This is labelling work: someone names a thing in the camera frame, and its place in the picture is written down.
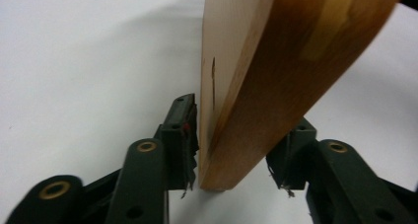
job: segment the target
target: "wood grain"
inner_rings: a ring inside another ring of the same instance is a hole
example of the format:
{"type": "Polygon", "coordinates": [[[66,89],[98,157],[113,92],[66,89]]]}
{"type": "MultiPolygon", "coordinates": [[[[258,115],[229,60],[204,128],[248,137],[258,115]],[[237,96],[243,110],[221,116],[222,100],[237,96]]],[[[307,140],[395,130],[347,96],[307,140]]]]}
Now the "wood grain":
{"type": "Polygon", "coordinates": [[[206,0],[199,182],[233,188],[355,61],[398,0],[206,0]]]}

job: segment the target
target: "metal rivet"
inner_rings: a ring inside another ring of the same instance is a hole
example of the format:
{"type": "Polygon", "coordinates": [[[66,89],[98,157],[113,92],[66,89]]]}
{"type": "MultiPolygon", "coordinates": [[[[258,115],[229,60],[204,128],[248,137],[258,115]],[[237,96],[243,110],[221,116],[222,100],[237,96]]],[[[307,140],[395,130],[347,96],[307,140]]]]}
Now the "metal rivet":
{"type": "Polygon", "coordinates": [[[328,143],[328,148],[337,153],[345,153],[348,151],[345,145],[336,142],[328,143]]]}
{"type": "Polygon", "coordinates": [[[66,193],[68,189],[70,189],[70,186],[71,185],[68,182],[64,182],[64,181],[54,182],[44,187],[40,191],[39,198],[40,199],[53,199],[55,197],[59,197],[62,194],[66,193]]]}
{"type": "Polygon", "coordinates": [[[157,144],[154,142],[143,142],[136,147],[139,152],[151,152],[156,148],[157,144]]]}

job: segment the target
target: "wooden board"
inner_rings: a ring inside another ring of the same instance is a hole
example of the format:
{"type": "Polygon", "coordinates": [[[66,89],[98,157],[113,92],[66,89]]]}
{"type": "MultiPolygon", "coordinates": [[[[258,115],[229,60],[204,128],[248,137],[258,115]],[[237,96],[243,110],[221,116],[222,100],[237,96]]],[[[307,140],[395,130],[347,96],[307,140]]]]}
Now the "wooden board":
{"type": "Polygon", "coordinates": [[[398,0],[206,0],[199,183],[225,190],[362,53],[398,0]]]}

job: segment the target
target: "white background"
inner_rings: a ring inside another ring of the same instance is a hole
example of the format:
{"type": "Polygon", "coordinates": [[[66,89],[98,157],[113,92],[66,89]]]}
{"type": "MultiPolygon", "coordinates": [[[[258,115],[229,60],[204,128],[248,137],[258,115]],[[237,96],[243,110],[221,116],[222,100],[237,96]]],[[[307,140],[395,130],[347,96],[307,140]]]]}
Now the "white background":
{"type": "MultiPolygon", "coordinates": [[[[84,184],[200,91],[204,0],[0,0],[0,222],[39,181],[84,184]]],[[[418,12],[398,5],[310,110],[318,139],[353,145],[387,180],[418,180],[418,12]]],[[[235,189],[171,192],[172,223],[312,223],[262,161],[235,189]]]]}

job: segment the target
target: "wooden surface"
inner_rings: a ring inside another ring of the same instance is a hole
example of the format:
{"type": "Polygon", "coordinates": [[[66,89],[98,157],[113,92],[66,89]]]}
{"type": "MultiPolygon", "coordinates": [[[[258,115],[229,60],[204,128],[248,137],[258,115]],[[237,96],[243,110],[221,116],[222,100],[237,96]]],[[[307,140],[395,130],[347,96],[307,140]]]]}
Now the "wooden surface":
{"type": "Polygon", "coordinates": [[[397,0],[206,0],[199,182],[233,188],[372,41],[397,0]]]}

